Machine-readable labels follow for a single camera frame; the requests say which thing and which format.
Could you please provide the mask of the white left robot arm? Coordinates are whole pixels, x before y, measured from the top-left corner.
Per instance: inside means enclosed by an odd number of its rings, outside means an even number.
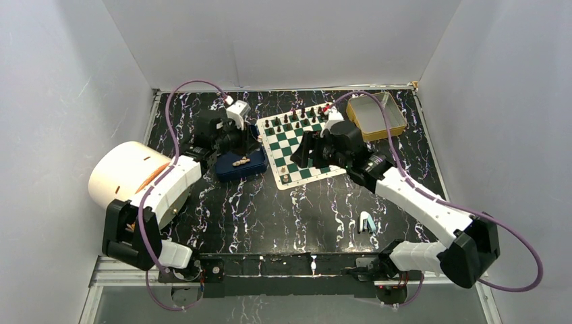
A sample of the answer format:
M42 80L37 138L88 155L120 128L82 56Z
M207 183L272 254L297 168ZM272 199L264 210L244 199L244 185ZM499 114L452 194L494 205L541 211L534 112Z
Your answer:
M202 113L189 138L175 139L174 157L137 141L109 151L88 182L91 198L105 209L102 253L143 271L175 269L186 281L198 278L202 264L193 250L162 239L161 230L220 156L246 156L259 148L245 121L249 110L237 101L224 111Z

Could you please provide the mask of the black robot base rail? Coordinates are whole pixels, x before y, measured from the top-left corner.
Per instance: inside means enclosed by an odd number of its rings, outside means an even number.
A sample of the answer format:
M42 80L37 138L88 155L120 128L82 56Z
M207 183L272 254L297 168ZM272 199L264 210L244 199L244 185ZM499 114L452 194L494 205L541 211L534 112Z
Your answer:
M160 274L176 288L202 284L204 297L353 296L401 305L413 297L420 271L399 272L377 252L202 254L192 269Z

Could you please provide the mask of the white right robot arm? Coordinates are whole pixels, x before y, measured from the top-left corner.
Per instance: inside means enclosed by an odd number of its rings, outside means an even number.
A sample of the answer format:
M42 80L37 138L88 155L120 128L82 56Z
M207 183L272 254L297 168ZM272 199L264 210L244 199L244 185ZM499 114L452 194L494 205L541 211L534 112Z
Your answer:
M344 169L354 183L390 200L436 236L433 243L395 240L384 248L370 268L388 279L406 271L431 271L471 288L500 255L495 223L423 196L423 186L407 183L391 161L370 150L351 121L323 132L305 131L291 160L298 167Z

